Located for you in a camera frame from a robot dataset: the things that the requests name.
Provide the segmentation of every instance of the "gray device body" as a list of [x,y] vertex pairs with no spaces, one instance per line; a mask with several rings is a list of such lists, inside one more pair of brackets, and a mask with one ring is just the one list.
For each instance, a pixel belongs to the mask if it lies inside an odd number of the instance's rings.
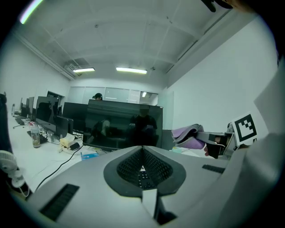
[[[66,184],[72,184],[79,189],[56,219],[61,226],[159,227],[155,215],[143,204],[144,194],[142,198],[122,196],[104,178],[104,170],[112,161],[144,151],[178,163],[186,172],[175,193],[163,195],[159,187],[154,191],[156,207],[160,203],[166,212],[175,215],[164,227],[236,227],[259,207],[278,181],[284,164],[284,138],[270,134],[248,149],[236,150],[230,160],[199,158],[146,146],[118,150],[73,165],[39,188],[28,203],[40,211]],[[224,171],[211,171],[204,165]],[[175,182],[172,176],[168,181]],[[127,183],[118,175],[114,178]]]

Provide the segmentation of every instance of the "ceiling light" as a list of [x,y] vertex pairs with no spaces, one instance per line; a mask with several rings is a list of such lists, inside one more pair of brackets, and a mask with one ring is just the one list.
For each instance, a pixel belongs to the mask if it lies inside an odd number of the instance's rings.
[[147,70],[141,70],[141,69],[121,68],[121,67],[117,67],[116,69],[117,71],[126,71],[126,72],[133,72],[133,73],[142,73],[142,74],[147,73]]
[[43,0],[34,0],[28,8],[23,13],[22,17],[20,18],[20,22],[24,24],[27,20],[27,18],[31,15],[31,13],[34,11],[34,9],[42,2]]
[[89,72],[89,71],[95,71],[94,68],[87,68],[87,69],[75,69],[74,73],[80,73],[80,72]]

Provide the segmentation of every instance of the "white wall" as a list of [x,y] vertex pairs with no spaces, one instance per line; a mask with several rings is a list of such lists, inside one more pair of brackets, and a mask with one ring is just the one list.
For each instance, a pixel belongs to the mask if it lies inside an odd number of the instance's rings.
[[276,70],[274,39],[256,18],[167,89],[174,92],[173,129],[199,123],[224,132],[251,111],[263,138],[268,130],[253,101]]
[[69,79],[43,62],[15,37],[10,36],[0,51],[0,93],[7,94],[7,108],[12,104],[19,109],[20,99],[23,103],[29,97],[47,96],[51,91],[67,96]]
[[95,66],[96,71],[85,73],[70,86],[96,86],[120,89],[140,90],[159,93],[167,86],[165,74],[156,70],[148,74],[118,72],[114,65],[101,64]]

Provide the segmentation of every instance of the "white desk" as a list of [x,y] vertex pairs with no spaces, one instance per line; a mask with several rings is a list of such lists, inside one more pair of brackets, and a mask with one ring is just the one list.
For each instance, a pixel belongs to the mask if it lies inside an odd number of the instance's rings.
[[[16,156],[17,165],[23,172],[23,177],[34,192],[39,183],[48,175],[52,174],[65,161],[70,159],[71,154],[65,152],[58,152],[58,145],[51,143],[44,143],[39,148],[34,148],[32,145],[32,138],[28,135],[29,126],[14,126],[19,125],[15,118],[8,114],[8,130],[10,141],[12,145],[13,154]],[[64,164],[54,175],[48,178],[41,186],[43,186],[49,179],[54,178],[64,170],[81,161],[80,152],[89,147],[83,147],[77,152],[73,158]]]

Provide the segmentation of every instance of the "white ceiling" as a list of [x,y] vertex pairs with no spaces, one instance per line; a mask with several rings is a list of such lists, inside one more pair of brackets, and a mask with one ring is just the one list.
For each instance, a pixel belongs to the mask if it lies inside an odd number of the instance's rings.
[[167,72],[226,12],[201,0],[43,0],[16,30],[64,67],[98,64]]

